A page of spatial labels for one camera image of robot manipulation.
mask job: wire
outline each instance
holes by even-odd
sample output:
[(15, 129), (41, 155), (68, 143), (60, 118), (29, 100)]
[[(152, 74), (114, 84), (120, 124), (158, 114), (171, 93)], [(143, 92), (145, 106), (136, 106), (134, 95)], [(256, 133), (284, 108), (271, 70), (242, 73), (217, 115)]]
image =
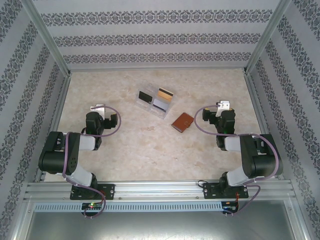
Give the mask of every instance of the wire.
[(253, 195), (253, 197), (241, 208), (239, 209), (237, 212), (235, 212), (233, 215), (237, 215), (238, 213), (240, 213), (241, 211), (243, 211), (245, 208), (247, 208), (252, 201), (258, 196), (258, 194), (260, 193), (261, 187), (257, 184), (255, 185), (248, 185), (246, 186), (247, 188), (258, 188), (258, 191), (256, 191), (255, 195)]
[(239, 207), (239, 193), (238, 192), (235, 193), (235, 197), (236, 197), (236, 199), (235, 199), (235, 202), (236, 202), (235, 208), (237, 208), (237, 207)]
[[(194, 115), (194, 124), (195, 126), (200, 130), (202, 131), (203, 133), (205, 134), (210, 134), (210, 135), (215, 135), (215, 136), (224, 136), (224, 137), (238, 137), (238, 136), (247, 136), (247, 135), (250, 135), (250, 136), (254, 136), (254, 137), (257, 137), (257, 138), (260, 138), (262, 139), (266, 144), (268, 144), (268, 146), (271, 148), (273, 154), (274, 154), (274, 158), (275, 158), (275, 167), (274, 167), (274, 170), (273, 172), (269, 175), (269, 176), (266, 176), (266, 177), (260, 177), (258, 178), (259, 181), (262, 181), (262, 180), (267, 180), (267, 179), (270, 179), (272, 178), (274, 175), (276, 175), (278, 169), (279, 169), (279, 157), (278, 157), (278, 153), (275, 149), (275, 147), (271, 144), (271, 142), (269, 142), (265, 137), (263, 136), (260, 136), (259, 134), (255, 134), (255, 133), (243, 133), (243, 134), (224, 134), (224, 133), (217, 133), (217, 132), (208, 132), (208, 131), (205, 131), (203, 130), (198, 124), (197, 124), (197, 120), (196, 120), (196, 117), (198, 115), (198, 113), (203, 110), (203, 109), (206, 109), (206, 108), (213, 108), (213, 107), (219, 107), (220, 105), (209, 105), (209, 106), (204, 106), (202, 108), (200, 108)], [(246, 181), (243, 183), (243, 185), (247, 185), (247, 184), (250, 184), (250, 183), (253, 183), (255, 182), (256, 179), (253, 178), (253, 179), (250, 179), (249, 181)]]
[(104, 192), (104, 191), (102, 191), (102, 190), (100, 190), (100, 192), (103, 194), (103, 195), (106, 195), (106, 193)]
[[(112, 107), (110, 107), (110, 106), (97, 106), (97, 107), (93, 107), (93, 108), (91, 108), (91, 109), (98, 109), (98, 108), (105, 108), (105, 109), (111, 109), (111, 110), (113, 110), (113, 111), (115, 111), (115, 113), (118, 115), (118, 117), (119, 117), (119, 124), (118, 124), (118, 127), (116, 128), (116, 130), (114, 130), (112, 133), (109, 133), (109, 134), (106, 134), (106, 135), (91, 135), (91, 134), (83, 134), (83, 133), (81, 133), (81, 135), (84, 135), (84, 136), (91, 136), (91, 137), (109, 137), (109, 136), (111, 136), (111, 135), (113, 135), (113, 134), (115, 134), (118, 130), (119, 130), (119, 128), (120, 128), (120, 126), (121, 126), (121, 116), (120, 116), (120, 113), (117, 111), (117, 110), (115, 110), (114, 108), (112, 108)], [(67, 176), (66, 176), (66, 170), (67, 170), (67, 165), (68, 165), (68, 147), (69, 147), (69, 135), (70, 135), (70, 131), (66, 134), (66, 136), (65, 136), (65, 152), (64, 152), (64, 165), (63, 165), (63, 171), (62, 171), (62, 177), (68, 182), (68, 183), (70, 183), (70, 184), (72, 184), (72, 185), (74, 185), (74, 186), (76, 186), (76, 187), (79, 187), (79, 188), (84, 188), (84, 189), (88, 189), (88, 190), (91, 190), (91, 191), (94, 191), (94, 192), (96, 192), (96, 193), (98, 193), (98, 194), (100, 194), (101, 196), (102, 196), (102, 201), (103, 201), (103, 207), (101, 208), (101, 210), (99, 211), (99, 212), (97, 212), (95, 215), (93, 215), (93, 216), (87, 216), (86, 215), (86, 211), (88, 210), (88, 208), (86, 208), (85, 210), (84, 210), (84, 212), (83, 212), (83, 215), (84, 215), (84, 217), (85, 218), (90, 218), (90, 219), (93, 219), (93, 218), (96, 218), (97, 216), (99, 216), (104, 210), (105, 210), (105, 208), (106, 208), (106, 197), (105, 197), (105, 195), (102, 193), (102, 192), (100, 192), (99, 190), (97, 190), (97, 189), (94, 189), (94, 188), (92, 188), (92, 187), (89, 187), (89, 186), (84, 186), (84, 185), (81, 185), (81, 184), (78, 184), (78, 183), (76, 183), (76, 182), (74, 182), (74, 181), (72, 181), (72, 180), (70, 180), (70, 179), (68, 179), (67, 178)]]
[(198, 184), (198, 186), (200, 187), (200, 188), (204, 188), (204, 185), (202, 184), (202, 186), (199, 184), (200, 182), (204, 182), (204, 183), (206, 183), (206, 184), (208, 184), (208, 182), (207, 181), (204, 181), (204, 180), (199, 180), (198, 182), (197, 182), (197, 184)]
[[(269, 175), (269, 176), (266, 176), (266, 177), (260, 177), (258, 178), (259, 181), (262, 181), (262, 180), (267, 180), (267, 179), (270, 179), (272, 178), (274, 175), (276, 175), (278, 169), (279, 169), (279, 156), (278, 156), (278, 153), (275, 149), (275, 147), (271, 144), (270, 141), (268, 141), (265, 137), (263, 136), (260, 136), (259, 134), (255, 134), (255, 133), (243, 133), (243, 134), (223, 134), (223, 133), (217, 133), (217, 132), (209, 132), (209, 131), (206, 131), (206, 130), (203, 130), (198, 124), (197, 124), (197, 115), (198, 113), (203, 110), (203, 109), (206, 109), (206, 108), (217, 108), (219, 107), (220, 105), (209, 105), (209, 106), (204, 106), (202, 108), (200, 108), (198, 111), (196, 111), (195, 115), (194, 115), (194, 124), (195, 126), (203, 133), (205, 134), (209, 134), (209, 135), (215, 135), (215, 136), (224, 136), (224, 137), (238, 137), (238, 136), (254, 136), (254, 137), (257, 137), (257, 138), (260, 138), (262, 139), (272, 150), (273, 154), (274, 154), (274, 158), (275, 158), (275, 167), (274, 167), (274, 170), (273, 172)], [(243, 183), (244, 186), (246, 186), (247, 184), (250, 184), (250, 183), (253, 183), (253, 182), (256, 182), (256, 179), (253, 178), (253, 179), (250, 179), (246, 182)], [(240, 210), (238, 210), (236, 213), (240, 213), (243, 209), (247, 208), (248, 205), (250, 205), (252, 203), (252, 201), (257, 197), (257, 195), (260, 193), (260, 190), (261, 190), (261, 187), (259, 185), (247, 185), (247, 187), (257, 187), (258, 188), (258, 191), (256, 192), (256, 194), (250, 199), (250, 201), (244, 205)]]

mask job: patterned wallpaper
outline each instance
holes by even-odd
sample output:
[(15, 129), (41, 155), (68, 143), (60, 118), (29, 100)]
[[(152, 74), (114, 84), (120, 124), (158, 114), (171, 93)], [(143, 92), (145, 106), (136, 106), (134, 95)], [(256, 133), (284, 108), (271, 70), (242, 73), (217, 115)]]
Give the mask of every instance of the patterned wallpaper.
[(312, 239), (320, 239), (320, 5), (293, 0), (251, 72)]
[(19, 0), (0, 3), (0, 240), (32, 182), (64, 82)]
[(279, 0), (35, 0), (71, 70), (244, 67)]

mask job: black bracket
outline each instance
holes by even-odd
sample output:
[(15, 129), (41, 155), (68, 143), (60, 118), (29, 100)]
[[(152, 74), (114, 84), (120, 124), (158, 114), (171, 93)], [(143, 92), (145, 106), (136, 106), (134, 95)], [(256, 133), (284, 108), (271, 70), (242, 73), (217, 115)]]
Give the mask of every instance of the black bracket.
[(223, 191), (218, 182), (206, 182), (203, 184), (204, 199), (247, 199), (249, 198), (248, 189), (244, 186), (231, 186)]
[(226, 211), (222, 211), (223, 214), (231, 214), (231, 213), (234, 214), (239, 210), (238, 201), (222, 201), (221, 205), (222, 205), (222, 209), (226, 210)]
[[(114, 184), (98, 184), (97, 190), (103, 193), (106, 200), (113, 200), (115, 196)], [(102, 200), (102, 196), (99, 193), (95, 193), (92, 190), (87, 190), (82, 187), (72, 186), (70, 193), (71, 200)]]

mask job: leather wallet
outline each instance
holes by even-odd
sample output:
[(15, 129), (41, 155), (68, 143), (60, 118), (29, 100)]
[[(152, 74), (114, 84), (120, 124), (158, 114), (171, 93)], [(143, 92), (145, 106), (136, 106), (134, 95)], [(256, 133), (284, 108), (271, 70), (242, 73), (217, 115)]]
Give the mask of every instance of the leather wallet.
[(177, 129), (180, 133), (183, 133), (190, 125), (194, 122), (194, 118), (187, 113), (182, 113), (174, 123), (171, 124), (172, 127)]

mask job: ventilation slot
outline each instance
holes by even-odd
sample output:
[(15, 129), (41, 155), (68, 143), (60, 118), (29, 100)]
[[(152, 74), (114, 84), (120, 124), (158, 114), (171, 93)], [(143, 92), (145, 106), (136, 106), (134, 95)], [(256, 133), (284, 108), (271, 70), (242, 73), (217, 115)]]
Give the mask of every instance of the ventilation slot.
[[(37, 203), (35, 212), (80, 212), (82, 203)], [(222, 211), (222, 204), (215, 202), (107, 202), (105, 212), (207, 212)]]

